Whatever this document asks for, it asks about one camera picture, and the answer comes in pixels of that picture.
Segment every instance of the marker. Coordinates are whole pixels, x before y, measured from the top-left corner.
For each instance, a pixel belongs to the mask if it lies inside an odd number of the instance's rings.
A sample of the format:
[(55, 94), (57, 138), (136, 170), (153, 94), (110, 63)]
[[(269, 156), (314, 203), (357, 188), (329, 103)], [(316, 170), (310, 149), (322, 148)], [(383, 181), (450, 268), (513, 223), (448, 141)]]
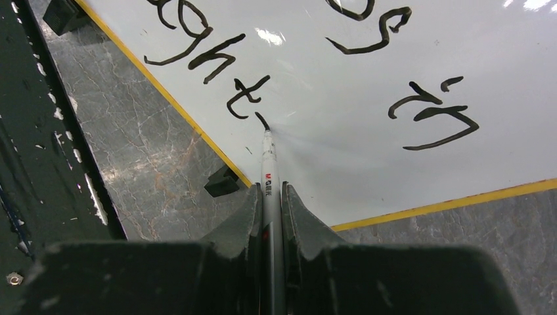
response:
[(256, 112), (265, 127), (261, 158), (261, 191), (263, 193), (261, 314), (286, 315), (284, 244), (277, 152), (269, 124)]

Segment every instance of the gray marble surface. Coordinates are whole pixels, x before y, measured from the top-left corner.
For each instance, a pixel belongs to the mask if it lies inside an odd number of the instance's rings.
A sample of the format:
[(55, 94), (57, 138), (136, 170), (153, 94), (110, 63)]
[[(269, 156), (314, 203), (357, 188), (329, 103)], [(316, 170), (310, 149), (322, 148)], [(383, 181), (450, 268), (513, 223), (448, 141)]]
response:
[(203, 188), (224, 163), (96, 25), (56, 36), (30, 1), (130, 240), (201, 238), (241, 204)]
[(356, 243), (480, 247), (501, 268), (522, 314), (557, 314), (557, 190), (339, 234)]
[[(198, 239), (247, 192), (203, 189), (223, 162), (96, 26), (56, 36), (30, 0), (130, 240)], [(502, 268), (523, 314), (557, 314), (557, 192), (344, 231), (360, 243), (479, 246)]]

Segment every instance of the whiteboard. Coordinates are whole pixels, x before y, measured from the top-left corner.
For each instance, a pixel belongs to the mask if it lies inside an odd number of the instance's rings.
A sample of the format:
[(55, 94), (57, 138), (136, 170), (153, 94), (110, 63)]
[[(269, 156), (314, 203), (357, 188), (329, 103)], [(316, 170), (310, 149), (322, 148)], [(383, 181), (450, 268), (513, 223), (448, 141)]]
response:
[(557, 177), (557, 1), (78, 2), (250, 182), (260, 112), (326, 224)]

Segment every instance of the yellow border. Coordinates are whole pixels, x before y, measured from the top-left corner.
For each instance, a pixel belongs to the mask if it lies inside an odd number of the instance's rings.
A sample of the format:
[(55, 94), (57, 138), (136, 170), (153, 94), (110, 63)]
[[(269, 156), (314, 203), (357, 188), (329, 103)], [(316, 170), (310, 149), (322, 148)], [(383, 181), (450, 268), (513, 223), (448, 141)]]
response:
[[(216, 143), (211, 140), (211, 138), (199, 127), (199, 125), (191, 118), (191, 116), (184, 111), (182, 106), (168, 93), (168, 91), (153, 77), (153, 75), (147, 70), (145, 65), (139, 61), (135, 55), (120, 41), (120, 38), (108, 28), (108, 26), (100, 19), (100, 17), (84, 2), (84, 0), (76, 0), (76, 2), (83, 8), (83, 10), (97, 23), (97, 25), (109, 36), (109, 38), (118, 46), (118, 48), (132, 61), (132, 63), (147, 77), (149, 81), (157, 88), (157, 90), (166, 98), (172, 106), (184, 117), (184, 119), (192, 126), (192, 128), (199, 133), (199, 135), (207, 142), (209, 147), (213, 149), (217, 155), (223, 159), (223, 161), (238, 175), (238, 177), (244, 182), (246, 186), (251, 186), (252, 183), (242, 171), (226, 156), (226, 154), (217, 146)], [(532, 192), (540, 192), (542, 190), (549, 190), (557, 188), (557, 178), (550, 180), (542, 180), (540, 182), (534, 182), (531, 184), (524, 184), (520, 186), (505, 188), (502, 190), (496, 190), (494, 192), (486, 192), (484, 194), (479, 194), (475, 196), (469, 196), (465, 198), (449, 200), (441, 203), (436, 203), (434, 205), (427, 205), (425, 207), (419, 207), (409, 210), (404, 210), (396, 213), (390, 213), (388, 215), (382, 215), (380, 217), (374, 217), (370, 219), (358, 220), (354, 222), (339, 224), (333, 226), (332, 229), (335, 231), (348, 230), (350, 228), (360, 228), (362, 226), (368, 226), (372, 224), (378, 224), (388, 221), (394, 221), (399, 219), (405, 219), (409, 217), (414, 217), (417, 215), (425, 215), (427, 213), (434, 213), (438, 211), (448, 210), (457, 207), (464, 207), (465, 205), (473, 205), (476, 203), (493, 201), (498, 199), (503, 199), (512, 196), (520, 196), (524, 194), (530, 194)]]
[(143, 75), (145, 75), (145, 77), (147, 77), (147, 79), (151, 81), (151, 83), (156, 87), (160, 94), (162, 94), (162, 96), (164, 96), (164, 98), (166, 98), (166, 100), (168, 100), (168, 102), (170, 102), (170, 104), (174, 106), (174, 108), (180, 113), (180, 115), (182, 115), (182, 117), (184, 117), (184, 119), (190, 124), (190, 126), (192, 126), (192, 128), (203, 138), (203, 140), (207, 142), (209, 147), (211, 147), (211, 149), (213, 149), (217, 153), (217, 155), (221, 157), (221, 159), (223, 159), (223, 161), (234, 171), (234, 173), (238, 175), (238, 178), (240, 178), (240, 180), (242, 180), (242, 182), (244, 182), (247, 187), (250, 187), (252, 183), (250, 182), (248, 177), (246, 177), (246, 175), (244, 175), (244, 173), (240, 171), (240, 169), (229, 159), (229, 157), (226, 156), (226, 154), (217, 146), (217, 144), (213, 142), (213, 140), (203, 131), (203, 129), (201, 129), (201, 127), (199, 127), (195, 120), (193, 120), (193, 118), (191, 118), (191, 116), (189, 116), (188, 113), (184, 111), (182, 106), (178, 104), (178, 102), (170, 95), (170, 93), (168, 93), (168, 91), (159, 83), (159, 81), (157, 81), (157, 79), (155, 79), (155, 77), (149, 72), (149, 70), (147, 70), (145, 65), (141, 61), (139, 61), (139, 59), (137, 59), (137, 57), (122, 43), (122, 41), (120, 41), (120, 38), (116, 36), (116, 34), (87, 5), (87, 3), (85, 3), (83, 0), (76, 0), (76, 3), (78, 3), (81, 8), (83, 8), (85, 13), (87, 13), (87, 15), (89, 15), (89, 17), (91, 17), (91, 19), (95, 21), (95, 23), (103, 30), (103, 32), (109, 36), (109, 38), (116, 44), (116, 46), (118, 46), (123, 54), (126, 55), (126, 57), (128, 57), (128, 59), (130, 59), (131, 62), (139, 69), (139, 71), (141, 71)]
[(486, 192), (484, 194), (468, 196), (460, 199), (449, 200), (441, 203), (436, 203), (434, 205), (426, 205), (424, 207), (418, 207), (418, 208), (404, 210), (396, 213), (390, 213), (388, 215), (382, 215), (370, 219), (363, 219), (354, 222), (339, 224), (339, 225), (332, 226), (331, 228), (337, 232), (344, 231), (344, 230), (349, 230), (351, 228), (360, 228), (362, 226), (368, 226), (372, 224), (405, 219), (409, 217), (415, 217), (417, 215), (425, 215), (428, 213), (434, 213), (443, 210), (464, 207), (465, 205), (474, 205), (477, 203), (499, 200), (499, 199), (513, 197), (513, 196), (526, 195), (533, 192), (540, 192), (542, 190), (549, 190), (554, 188), (557, 188), (557, 178), (542, 180), (539, 182), (532, 182), (530, 184), (524, 184), (515, 187), (509, 187), (502, 190), (495, 190), (494, 192)]

